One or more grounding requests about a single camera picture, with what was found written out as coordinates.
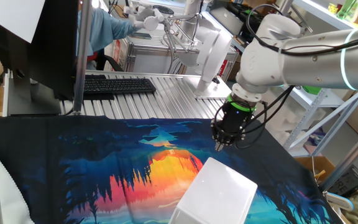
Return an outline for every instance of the blue shirt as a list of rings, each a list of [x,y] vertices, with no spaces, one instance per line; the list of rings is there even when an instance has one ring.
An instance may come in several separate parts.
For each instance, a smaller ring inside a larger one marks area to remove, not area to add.
[[[110,16],[103,9],[92,8],[91,36],[89,38],[88,56],[93,55],[109,45],[113,40],[123,39],[138,29],[130,21],[123,21]],[[81,11],[78,13],[78,30],[81,24]]]

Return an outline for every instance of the black chair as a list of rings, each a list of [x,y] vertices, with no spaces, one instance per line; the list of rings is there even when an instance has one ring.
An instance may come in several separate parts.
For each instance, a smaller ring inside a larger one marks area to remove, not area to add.
[[[96,54],[96,59],[95,59],[96,69],[99,71],[103,71],[106,61],[108,61],[110,63],[110,65],[112,66],[112,69],[114,69],[114,71],[116,71],[116,72],[124,71],[121,68],[121,66],[119,66],[119,64],[112,57],[104,54],[104,49],[99,50],[98,53]]]

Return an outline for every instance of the monitor stand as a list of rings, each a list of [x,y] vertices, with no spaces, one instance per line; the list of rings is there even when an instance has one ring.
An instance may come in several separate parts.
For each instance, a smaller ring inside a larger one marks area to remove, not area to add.
[[[31,99],[23,97],[21,86],[16,87],[13,78],[9,79],[8,116],[61,114],[60,103],[55,99],[53,90],[40,83],[29,86]]]

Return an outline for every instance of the person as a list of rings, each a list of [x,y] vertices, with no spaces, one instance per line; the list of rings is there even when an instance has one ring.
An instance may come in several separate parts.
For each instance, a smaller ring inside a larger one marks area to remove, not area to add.
[[[78,29],[81,24],[81,8],[78,10]],[[86,69],[95,70],[93,60],[96,58],[97,51],[104,49],[113,40],[119,40],[138,31],[132,23],[110,16],[106,11],[100,8],[92,8],[91,34],[89,37],[88,59]]]

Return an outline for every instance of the computer monitor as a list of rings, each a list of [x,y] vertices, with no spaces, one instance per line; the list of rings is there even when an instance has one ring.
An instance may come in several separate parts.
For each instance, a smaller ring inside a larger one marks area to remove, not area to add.
[[[13,73],[8,115],[60,114],[53,91],[73,99],[77,24],[78,0],[46,0],[31,44],[6,31]]]

